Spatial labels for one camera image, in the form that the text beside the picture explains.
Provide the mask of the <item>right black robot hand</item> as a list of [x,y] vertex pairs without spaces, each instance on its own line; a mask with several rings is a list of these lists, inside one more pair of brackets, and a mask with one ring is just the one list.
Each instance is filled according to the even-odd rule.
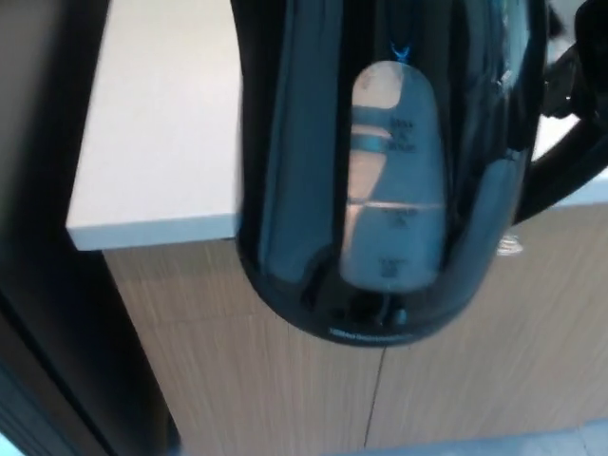
[[574,15],[575,41],[545,73],[543,115],[607,122],[607,3],[584,1]]

